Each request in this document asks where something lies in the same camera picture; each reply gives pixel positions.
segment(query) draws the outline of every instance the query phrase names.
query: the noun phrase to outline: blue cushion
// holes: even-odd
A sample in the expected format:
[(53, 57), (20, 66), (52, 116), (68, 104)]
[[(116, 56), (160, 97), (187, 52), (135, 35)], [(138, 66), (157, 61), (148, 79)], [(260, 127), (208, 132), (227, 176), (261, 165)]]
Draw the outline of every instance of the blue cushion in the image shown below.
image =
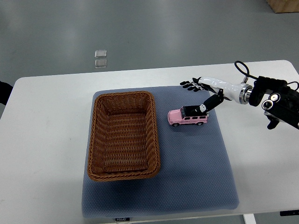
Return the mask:
[(200, 105), (210, 97), (209, 93), (187, 91), (180, 86), (109, 90), (95, 93), (93, 102), (103, 93), (140, 90), (155, 97), (160, 172), (150, 179), (92, 181), (86, 172), (88, 141), (83, 216), (137, 217), (235, 209), (239, 199), (215, 111), (210, 111), (208, 122), (201, 126), (172, 127), (167, 121), (169, 110)]

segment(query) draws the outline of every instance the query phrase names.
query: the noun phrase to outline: toy car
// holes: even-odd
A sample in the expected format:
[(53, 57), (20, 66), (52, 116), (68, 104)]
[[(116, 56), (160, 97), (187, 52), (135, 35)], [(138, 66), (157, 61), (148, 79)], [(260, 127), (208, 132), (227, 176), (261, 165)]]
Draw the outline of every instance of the toy car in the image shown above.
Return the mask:
[(196, 112), (197, 106), (183, 106), (181, 109), (169, 111), (168, 123), (174, 127), (179, 125), (202, 125), (207, 122), (209, 112)]

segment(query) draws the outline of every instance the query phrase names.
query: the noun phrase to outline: wicker basket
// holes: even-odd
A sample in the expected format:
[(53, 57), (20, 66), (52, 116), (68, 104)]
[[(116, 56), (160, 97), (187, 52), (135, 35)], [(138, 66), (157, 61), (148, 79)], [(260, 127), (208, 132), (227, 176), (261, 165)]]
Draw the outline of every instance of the wicker basket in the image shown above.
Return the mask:
[(143, 179), (160, 169), (154, 97), (147, 91), (95, 99), (87, 173), (94, 181)]

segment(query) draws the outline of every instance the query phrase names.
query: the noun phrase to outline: robotic hand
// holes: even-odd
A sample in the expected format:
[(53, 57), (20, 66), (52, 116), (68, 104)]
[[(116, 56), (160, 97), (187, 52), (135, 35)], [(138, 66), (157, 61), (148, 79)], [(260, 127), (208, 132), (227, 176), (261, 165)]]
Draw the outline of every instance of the robotic hand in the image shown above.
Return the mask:
[[(238, 63), (246, 68), (246, 73), (238, 67)], [(180, 83), (183, 88), (187, 88), (189, 91), (193, 90), (197, 92), (199, 90), (207, 90), (215, 93), (193, 111), (194, 115), (200, 115), (214, 109), (221, 104), (224, 99), (234, 100), (239, 104), (249, 103), (252, 106), (258, 106), (264, 94), (269, 94), (268, 100), (262, 103), (262, 108), (265, 110), (264, 114), (270, 120), (267, 126), (268, 129), (275, 128), (280, 121), (286, 122), (299, 129), (298, 82), (291, 82), (297, 83), (298, 85), (297, 89), (293, 90), (287, 86), (291, 83), (287, 83), (285, 80), (262, 76), (256, 78), (251, 76), (248, 67), (243, 62), (236, 61), (235, 66), (245, 75), (243, 82), (240, 84), (231, 84), (211, 77), (192, 78), (189, 81)], [(249, 77), (256, 80), (254, 87), (246, 84)]]

